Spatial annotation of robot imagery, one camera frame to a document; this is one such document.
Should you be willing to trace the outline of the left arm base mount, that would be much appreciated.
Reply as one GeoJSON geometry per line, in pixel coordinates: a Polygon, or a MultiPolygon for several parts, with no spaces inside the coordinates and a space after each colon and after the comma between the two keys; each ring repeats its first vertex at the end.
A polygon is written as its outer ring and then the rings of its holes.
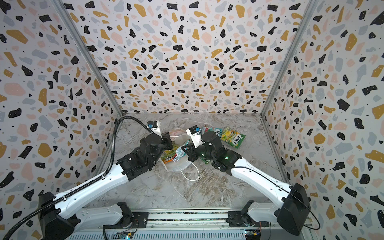
{"type": "Polygon", "coordinates": [[[145,229],[147,227],[149,212],[133,212],[123,216],[115,225],[105,225],[106,229],[145,229]]]}

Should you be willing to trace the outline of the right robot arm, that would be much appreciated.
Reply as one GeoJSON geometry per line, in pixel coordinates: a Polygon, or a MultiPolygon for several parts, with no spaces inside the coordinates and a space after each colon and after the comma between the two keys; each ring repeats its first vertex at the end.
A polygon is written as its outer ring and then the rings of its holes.
{"type": "Polygon", "coordinates": [[[197,126],[187,130],[192,143],[183,146],[188,160],[208,160],[213,168],[249,184],[266,196],[270,207],[248,201],[236,217],[229,217],[232,226],[254,227],[261,222],[278,223],[288,233],[298,236],[311,212],[305,188],[279,181],[254,167],[240,154],[228,150],[214,132],[201,133],[197,126]]]}

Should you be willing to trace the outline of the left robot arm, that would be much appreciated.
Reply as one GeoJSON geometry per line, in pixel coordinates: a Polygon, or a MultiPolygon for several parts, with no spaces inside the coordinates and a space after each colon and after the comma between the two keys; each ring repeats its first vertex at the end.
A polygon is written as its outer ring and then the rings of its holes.
{"type": "Polygon", "coordinates": [[[71,234],[96,227],[133,227],[137,224],[125,202],[109,207],[85,209],[85,206],[106,192],[124,185],[151,171],[165,150],[173,147],[168,132],[152,133],[141,139],[140,146],[117,160],[109,172],[95,176],[63,193],[43,194],[39,198],[39,221],[45,240],[65,240],[71,234]]]}

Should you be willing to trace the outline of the green white snack packet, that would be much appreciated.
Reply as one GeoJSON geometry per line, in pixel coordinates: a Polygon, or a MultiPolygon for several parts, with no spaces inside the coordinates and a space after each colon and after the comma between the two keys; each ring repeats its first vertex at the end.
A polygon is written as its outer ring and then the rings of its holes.
{"type": "Polygon", "coordinates": [[[176,163],[178,162],[182,157],[184,157],[186,154],[182,151],[181,147],[182,146],[187,146],[190,143],[190,140],[186,140],[182,145],[180,145],[176,151],[175,155],[173,157],[173,161],[176,163]]]}

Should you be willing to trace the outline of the white paper gift bag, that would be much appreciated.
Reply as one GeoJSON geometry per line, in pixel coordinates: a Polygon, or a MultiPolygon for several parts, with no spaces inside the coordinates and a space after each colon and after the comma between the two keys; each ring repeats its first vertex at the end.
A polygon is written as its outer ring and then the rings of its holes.
{"type": "Polygon", "coordinates": [[[187,132],[183,129],[176,128],[169,132],[171,141],[172,141],[172,149],[166,150],[161,156],[161,163],[164,166],[165,170],[168,173],[181,173],[183,177],[190,181],[196,182],[200,179],[200,171],[197,166],[188,160],[188,155],[182,150],[182,147],[192,144],[194,146],[192,139],[187,135],[187,132]],[[184,171],[190,165],[194,166],[197,171],[197,178],[192,180],[189,179],[184,171]]]}

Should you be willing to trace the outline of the red green Fox's candy bag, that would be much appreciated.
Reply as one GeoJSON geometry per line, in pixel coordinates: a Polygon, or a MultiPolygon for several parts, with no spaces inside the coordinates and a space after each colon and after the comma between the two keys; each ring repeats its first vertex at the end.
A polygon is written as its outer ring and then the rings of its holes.
{"type": "Polygon", "coordinates": [[[209,126],[209,125],[204,125],[203,128],[202,128],[202,132],[203,133],[214,132],[219,138],[221,138],[222,137],[222,133],[223,133],[223,129],[215,128],[215,127],[209,126]]]}

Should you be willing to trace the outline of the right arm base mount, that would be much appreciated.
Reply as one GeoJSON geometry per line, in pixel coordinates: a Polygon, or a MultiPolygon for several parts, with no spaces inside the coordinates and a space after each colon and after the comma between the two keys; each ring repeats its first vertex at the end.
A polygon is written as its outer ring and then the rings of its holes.
{"type": "Polygon", "coordinates": [[[227,223],[231,228],[240,228],[240,227],[248,227],[248,228],[259,228],[259,227],[269,227],[270,223],[261,221],[255,222],[248,214],[242,214],[241,211],[229,211],[227,223]]]}

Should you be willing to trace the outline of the yellow green Fox's candy bag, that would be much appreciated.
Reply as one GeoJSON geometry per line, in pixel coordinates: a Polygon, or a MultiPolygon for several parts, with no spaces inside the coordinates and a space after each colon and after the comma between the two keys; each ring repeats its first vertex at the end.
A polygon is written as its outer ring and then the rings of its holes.
{"type": "Polygon", "coordinates": [[[241,146],[245,138],[246,138],[246,135],[241,134],[229,127],[224,128],[222,130],[221,140],[228,143],[230,146],[236,149],[238,149],[241,146]]]}

